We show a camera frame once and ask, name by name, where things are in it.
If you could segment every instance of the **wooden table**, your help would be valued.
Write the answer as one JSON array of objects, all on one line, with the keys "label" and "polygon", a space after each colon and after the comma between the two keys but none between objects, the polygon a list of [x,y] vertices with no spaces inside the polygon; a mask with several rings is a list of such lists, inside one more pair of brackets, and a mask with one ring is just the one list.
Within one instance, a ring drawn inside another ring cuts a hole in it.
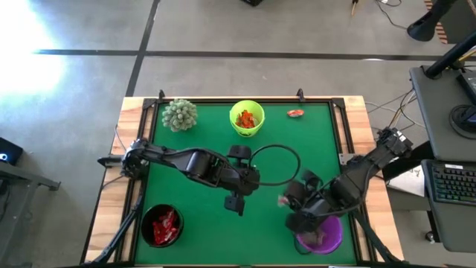
[{"label": "wooden table", "polygon": [[[197,97],[178,97],[193,101]],[[230,98],[230,97],[206,97],[210,98]],[[260,99],[260,98],[294,98],[289,96],[283,97],[234,97],[243,99]],[[367,117],[367,110],[362,96],[306,96],[306,99],[313,98],[343,98],[346,107],[347,121],[350,127],[353,147],[355,153],[366,154],[375,147],[375,141],[370,128],[370,122]],[[164,101],[171,101],[173,98],[165,98]],[[139,121],[142,113],[144,98],[124,98],[123,105],[120,110],[118,121],[118,134],[126,147],[133,142],[138,135]],[[340,112],[336,110],[337,125],[339,135],[341,137],[342,148],[346,153],[346,139],[344,137],[344,124]],[[149,138],[149,129],[152,122],[152,116],[147,116],[146,127],[144,130],[144,138]],[[121,155],[124,153],[120,145],[118,137],[114,138],[112,154]],[[119,176],[120,168],[113,167],[106,170],[104,184]],[[121,222],[124,200],[126,199],[126,189],[128,179],[122,178],[117,182],[108,185],[100,192],[100,199],[97,204],[93,220],[91,222],[91,230],[89,238],[86,241],[85,250],[82,261],[94,260],[110,242]],[[135,187],[135,196],[139,187]],[[380,237],[383,244],[399,259],[403,260],[402,247],[396,231],[393,214],[390,207],[390,201],[387,195],[387,189],[383,180],[375,177],[370,180],[369,189],[366,199],[367,213],[370,225],[376,234]],[[358,228],[358,236],[361,244],[363,259],[369,259],[367,251],[366,239],[363,231]],[[132,228],[129,229],[124,247],[123,256],[128,256],[130,244],[132,240]]]}]

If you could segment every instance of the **concrete floor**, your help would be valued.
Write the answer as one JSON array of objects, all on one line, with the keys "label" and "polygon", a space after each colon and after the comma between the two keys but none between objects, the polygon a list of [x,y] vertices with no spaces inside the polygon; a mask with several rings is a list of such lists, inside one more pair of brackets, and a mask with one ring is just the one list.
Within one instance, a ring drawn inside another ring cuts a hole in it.
[{"label": "concrete floor", "polygon": [[[31,52],[136,51],[152,0],[18,0],[4,6],[0,135],[25,149],[23,167],[62,182],[56,193],[38,190],[33,218],[24,226],[27,235],[10,260],[32,261],[34,267],[75,265],[104,172],[95,160],[109,152],[135,57]],[[387,10],[405,26],[426,11],[423,0],[404,0]],[[412,40],[372,1],[361,1],[354,18],[349,13],[350,1],[265,0],[251,8],[238,0],[162,0],[147,50],[441,55],[451,47],[437,38]],[[384,103],[411,88],[408,69],[422,64],[430,63],[145,57],[134,96],[155,96],[159,89],[170,96],[292,95],[302,88],[307,95],[363,95]],[[388,106],[395,109],[397,103]],[[422,122],[416,102],[407,111]],[[381,110],[370,114],[378,128],[391,117]],[[402,119],[399,127],[407,124]],[[421,127],[405,134],[416,144],[427,140]],[[424,213],[394,216],[407,261],[476,265],[476,255],[426,243]]]}]

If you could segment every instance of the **lime green bowl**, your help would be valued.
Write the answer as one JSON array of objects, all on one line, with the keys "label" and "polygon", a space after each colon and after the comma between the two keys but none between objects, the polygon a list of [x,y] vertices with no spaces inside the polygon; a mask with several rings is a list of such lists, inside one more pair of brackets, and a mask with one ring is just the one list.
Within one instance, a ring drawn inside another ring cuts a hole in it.
[{"label": "lime green bowl", "polygon": [[[253,118],[258,121],[258,125],[251,128],[243,128],[238,127],[237,125],[237,118],[241,113],[247,110],[248,112],[253,114]],[[241,100],[240,102],[235,103],[230,110],[230,122],[231,126],[243,137],[252,137],[254,136],[258,130],[261,128],[265,121],[265,111],[257,102],[252,100]]]}]

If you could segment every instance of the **purple bowl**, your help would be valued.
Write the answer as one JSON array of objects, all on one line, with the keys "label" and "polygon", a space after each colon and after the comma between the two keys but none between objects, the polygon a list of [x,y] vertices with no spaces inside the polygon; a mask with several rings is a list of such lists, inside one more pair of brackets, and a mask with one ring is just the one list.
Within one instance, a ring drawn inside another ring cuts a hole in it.
[{"label": "purple bowl", "polygon": [[305,249],[309,250],[312,253],[325,255],[336,250],[342,243],[342,223],[341,219],[336,216],[328,217],[322,224],[319,226],[319,229],[326,233],[322,240],[321,245],[307,245],[303,242],[303,239],[300,235],[297,235],[297,241]]}]

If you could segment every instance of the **wooden table frame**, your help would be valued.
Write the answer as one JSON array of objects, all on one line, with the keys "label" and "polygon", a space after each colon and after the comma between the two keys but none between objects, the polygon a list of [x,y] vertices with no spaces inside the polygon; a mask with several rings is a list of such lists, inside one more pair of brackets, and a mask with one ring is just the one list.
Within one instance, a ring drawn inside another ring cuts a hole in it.
[{"label": "wooden table frame", "polygon": [[[160,101],[168,102],[174,98],[165,98],[162,96]],[[246,96],[246,97],[176,97],[185,98],[191,101],[239,101],[242,99],[255,99],[258,101],[299,101],[298,96]],[[336,135],[336,141],[339,153],[359,153],[366,154],[375,147],[375,141],[370,129],[370,123],[367,117],[364,99],[362,96],[312,96],[306,97],[309,101],[328,101],[334,109],[331,109],[333,116],[333,125]],[[155,125],[159,120],[157,98],[124,98],[118,121],[118,135],[126,147],[135,139],[152,138],[155,131]],[[119,138],[115,136],[111,154],[123,154],[123,148]],[[106,170],[103,184],[110,182],[119,176],[119,167],[113,167]],[[119,179],[117,182],[108,185],[99,193],[97,206],[91,220],[91,226],[86,239],[85,249],[81,257],[81,262],[94,260],[107,246],[114,236],[115,232],[129,209],[134,205],[134,200],[138,196],[140,181],[128,179]],[[396,232],[393,214],[388,199],[387,190],[383,180],[373,178],[370,180],[367,192],[366,203],[362,208],[364,214],[370,222],[373,230],[380,237],[383,244],[399,259],[403,259],[402,248],[399,237]],[[358,251],[357,258],[363,261],[381,260],[378,253],[370,246],[363,230],[355,220],[351,220],[351,228],[354,228],[358,234],[358,240],[354,242],[354,248]],[[138,234],[135,233],[138,228],[131,228],[124,238],[116,252],[109,261],[128,261],[135,256],[135,240]]]}]

